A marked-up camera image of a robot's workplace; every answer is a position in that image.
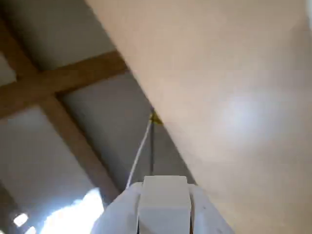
beige surface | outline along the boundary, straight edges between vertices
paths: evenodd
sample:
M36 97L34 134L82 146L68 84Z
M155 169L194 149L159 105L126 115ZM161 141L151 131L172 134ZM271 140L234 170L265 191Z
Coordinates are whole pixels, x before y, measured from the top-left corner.
M305 1L88 2L236 233L311 233Z

wooden beam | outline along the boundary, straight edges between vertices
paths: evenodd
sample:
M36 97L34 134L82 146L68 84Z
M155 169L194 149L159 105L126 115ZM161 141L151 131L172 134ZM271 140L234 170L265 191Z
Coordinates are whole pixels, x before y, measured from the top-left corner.
M58 92L68 92L122 74L127 67L117 52L107 53L54 71L24 77L0 87L0 118Z
M4 22L1 30L5 40L0 41L0 49L20 81L0 87L0 117L39 104L90 180L104 192L105 202L113 201L119 193L117 188L55 92L76 89L116 75L125 70L124 62L112 52L39 74Z
M10 67L17 73L18 77L26 77L36 74L38 70L28 59L21 45L15 40L13 33L9 30L4 20L0 19L0 49L4 54Z

light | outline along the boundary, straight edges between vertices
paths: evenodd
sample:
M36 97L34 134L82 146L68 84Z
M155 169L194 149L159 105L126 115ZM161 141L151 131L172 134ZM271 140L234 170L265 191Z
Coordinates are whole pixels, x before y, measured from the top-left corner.
M103 212L99 190L92 189L82 201L76 201L47 217L40 234L89 234Z
M24 234L36 234L36 229L34 227L30 227Z
M22 213L22 214L20 214L19 216L17 216L17 217L13 220L13 222L15 223L15 225L16 225L17 227L20 227L20 226L22 226L24 223L26 223L27 220L28 220L27 214Z

white plastic part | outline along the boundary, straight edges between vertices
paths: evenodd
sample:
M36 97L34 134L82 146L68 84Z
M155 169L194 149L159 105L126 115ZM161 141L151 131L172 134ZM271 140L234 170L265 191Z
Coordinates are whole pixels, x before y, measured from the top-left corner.
M193 234L233 234L218 210L198 186L188 185L192 203ZM142 183L135 183L119 195L96 221L92 234L137 234L138 204Z
M189 234L191 199L184 176L146 176L138 206L140 234Z

